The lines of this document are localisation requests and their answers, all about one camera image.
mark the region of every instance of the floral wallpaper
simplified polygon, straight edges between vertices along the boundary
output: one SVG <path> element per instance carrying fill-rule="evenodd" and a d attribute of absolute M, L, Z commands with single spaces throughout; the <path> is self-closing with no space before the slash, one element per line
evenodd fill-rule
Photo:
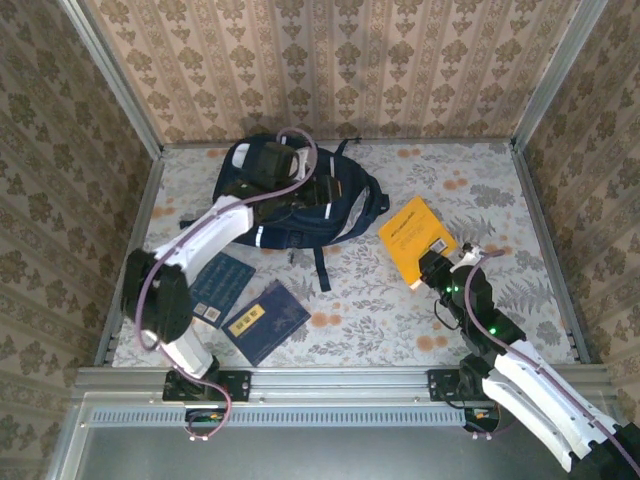
<path fill-rule="evenodd" d="M 527 153 L 593 350 L 640 421 L 639 2 L 609 2 Z"/>
<path fill-rule="evenodd" d="M 0 478 L 41 478 L 150 167 L 57 2 L 0 3 Z"/>
<path fill-rule="evenodd" d="M 211 207 L 211 191 L 224 149 L 165 149 L 162 183 L 146 238 L 149 249 L 179 233 L 181 219 Z M 552 363 L 574 357 L 531 218 L 506 144 L 399 144 L 347 146 L 346 154 L 379 181 L 391 210 L 363 235 L 325 249 L 332 290 L 321 292 L 312 252 L 261 250 L 231 244 L 225 252 L 256 273 L 230 312 L 256 298 L 278 279 L 311 313 L 311 319 L 278 347 L 262 367 L 455 365 L 469 353 L 459 332 L 435 318 L 437 296 L 412 291 L 387 253 L 378 229 L 414 196 L 422 196 L 452 235 L 507 254 L 485 269 L 497 306 Z M 440 316 L 452 322 L 440 308 Z M 222 365 L 248 361 L 222 330 L 194 321 L 196 333 Z M 138 345 L 125 321 L 114 367 L 162 366 L 157 353 Z"/>
<path fill-rule="evenodd" d="M 85 0 L 163 143 L 509 137 L 579 0 Z"/>

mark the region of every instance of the purple cable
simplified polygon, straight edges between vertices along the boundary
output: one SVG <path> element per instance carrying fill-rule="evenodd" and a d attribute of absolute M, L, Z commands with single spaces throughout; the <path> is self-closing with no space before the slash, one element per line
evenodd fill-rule
<path fill-rule="evenodd" d="M 569 393 L 567 389 L 564 388 L 562 384 L 555 379 L 553 375 L 551 375 L 547 370 L 545 370 L 542 367 L 542 365 L 540 365 L 538 362 L 536 362 L 532 358 L 529 358 L 524 353 L 518 351 L 517 349 L 511 347 L 510 345 L 507 345 L 505 342 L 503 342 L 499 338 L 496 338 L 493 335 L 491 335 L 489 331 L 486 328 L 484 328 L 484 326 L 482 326 L 478 318 L 473 313 L 473 310 L 471 308 L 471 280 L 473 280 L 474 275 L 476 274 L 476 272 L 484 262 L 486 262 L 489 258 L 499 257 L 501 255 L 504 255 L 504 250 L 496 250 L 495 252 L 486 253 L 485 256 L 481 258 L 480 261 L 476 265 L 474 265 L 474 267 L 469 272 L 469 276 L 467 277 L 467 281 L 465 282 L 465 285 L 464 285 L 464 303 L 467 308 L 467 312 L 469 313 L 469 318 L 471 318 L 471 321 L 473 322 L 473 324 L 476 326 L 478 330 L 480 330 L 480 332 L 482 332 L 482 334 L 485 337 L 487 337 L 496 345 L 499 345 L 500 347 L 504 348 L 507 352 L 512 353 L 518 358 L 520 358 L 522 361 L 524 361 L 529 366 L 534 368 L 536 372 L 538 372 L 540 375 L 546 378 L 549 381 L 549 383 L 551 383 L 569 401 L 569 403 L 571 403 L 571 405 L 573 405 L 577 410 L 579 410 L 580 413 L 583 414 L 587 418 L 587 420 L 589 420 L 589 422 L 593 424 L 593 426 L 595 426 L 598 430 L 600 430 L 600 432 L 602 432 L 602 434 L 605 437 L 607 437 L 607 439 L 611 442 L 611 444 L 620 452 L 620 455 L 622 455 L 623 458 L 627 461 L 627 463 L 629 463 L 629 465 L 635 471 L 638 478 L 640 478 L 640 466 L 638 466 L 637 462 L 633 459 L 633 457 L 631 457 L 629 452 L 627 452 L 625 448 L 620 444 L 618 439 L 615 438 L 609 432 L 609 430 L 607 430 L 604 427 L 604 425 L 602 425 L 596 419 L 596 417 L 591 412 L 589 412 L 587 408 L 585 408 L 578 400 L 576 400 L 573 397 L 573 395 L 571 395 L 571 393 Z"/>
<path fill-rule="evenodd" d="M 164 265 L 164 263 L 169 258 L 171 258 L 171 256 L 174 255 L 178 249 L 184 247 L 187 244 L 187 242 L 189 242 L 189 240 L 191 240 L 200 230 L 202 230 L 204 227 L 209 225 L 211 222 L 213 222 L 215 219 L 217 219 L 221 215 L 224 215 L 225 213 L 229 212 L 230 210 L 233 210 L 234 208 L 237 208 L 237 207 L 242 206 L 242 205 L 249 205 L 249 204 L 252 204 L 252 203 L 255 203 L 255 202 L 260 202 L 262 200 L 269 200 L 271 198 L 276 198 L 276 197 L 280 197 L 282 195 L 287 195 L 287 194 L 295 191 L 296 189 L 300 188 L 307 180 L 309 180 L 313 176 L 313 173 L 314 173 L 314 171 L 316 169 L 316 165 L 318 163 L 318 148 L 316 147 L 316 144 L 314 143 L 313 139 L 304 130 L 301 130 L 299 128 L 294 128 L 294 127 L 287 127 L 287 128 L 283 128 L 282 130 L 280 130 L 278 132 L 278 134 L 276 135 L 276 140 L 279 142 L 281 137 L 282 137 L 282 135 L 284 135 L 286 133 L 293 133 L 293 134 L 298 134 L 298 135 L 303 136 L 305 138 L 305 140 L 307 141 L 307 143 L 309 144 L 309 146 L 311 147 L 311 150 L 309 152 L 309 156 L 307 157 L 307 162 L 309 163 L 309 170 L 307 171 L 306 175 L 299 182 L 297 182 L 297 183 L 295 183 L 295 184 L 293 184 L 293 185 L 291 185 L 289 187 L 283 188 L 282 190 L 278 190 L 277 192 L 264 193 L 264 194 L 261 194 L 261 195 L 254 195 L 253 197 L 249 197 L 249 198 L 246 198 L 244 200 L 238 200 L 237 202 L 233 202 L 233 203 L 221 208 L 217 212 L 212 213 L 207 218 L 205 218 L 205 220 L 203 220 L 200 224 L 198 224 L 197 227 L 194 227 L 193 230 L 191 230 L 189 233 L 187 233 L 173 247 L 171 247 L 167 251 L 167 253 L 165 253 L 162 257 L 160 257 L 158 259 L 158 261 L 153 265 L 153 267 L 151 267 L 151 269 L 149 270 L 149 273 L 147 274 L 147 277 L 145 278 L 144 282 L 142 283 L 142 288 L 140 289 L 140 295 L 138 296 L 138 303 L 136 304 L 136 312 L 135 312 L 135 318 L 134 318 L 134 322 L 133 322 L 136 338 L 138 339 L 138 343 L 140 343 L 140 346 L 142 347 L 143 350 L 145 350 L 147 352 L 152 352 L 152 351 L 155 351 L 160 346 L 159 339 L 156 339 L 156 341 L 151 346 L 145 344 L 145 342 L 144 342 L 144 340 L 142 338 L 142 313 L 143 313 L 143 310 L 144 310 L 145 300 L 147 299 L 147 294 L 149 293 L 149 289 L 151 288 L 151 284 L 153 283 L 153 279 L 157 275 L 157 273 L 160 270 L 160 268 L 162 267 L 162 265 Z M 225 425 L 226 422 L 228 421 L 229 416 L 231 414 L 231 398 L 229 397 L 227 392 L 223 388 L 221 388 L 219 385 L 216 385 L 216 384 L 214 384 L 212 382 L 208 382 L 206 380 L 199 379 L 199 378 L 194 377 L 193 375 L 187 373 L 183 368 L 178 366 L 177 362 L 173 358 L 171 358 L 171 355 L 169 355 L 169 353 L 164 348 L 161 347 L 160 351 L 165 357 L 167 357 L 169 359 L 169 361 L 173 365 L 173 368 L 175 368 L 176 371 L 178 373 L 180 373 L 183 377 L 187 378 L 188 380 L 190 380 L 190 381 L 192 381 L 194 383 L 198 383 L 200 385 L 205 385 L 205 386 L 208 386 L 208 387 L 212 387 L 212 388 L 218 390 L 220 393 L 222 393 L 224 395 L 225 400 L 227 402 L 227 413 L 225 414 L 223 421 L 220 422 L 220 425 L 218 425 L 215 429 L 213 429 L 208 435 L 198 436 L 201 439 L 204 439 L 204 437 L 209 439 L 213 434 L 215 434 L 218 430 L 220 430 L 220 428 L 223 425 Z"/>

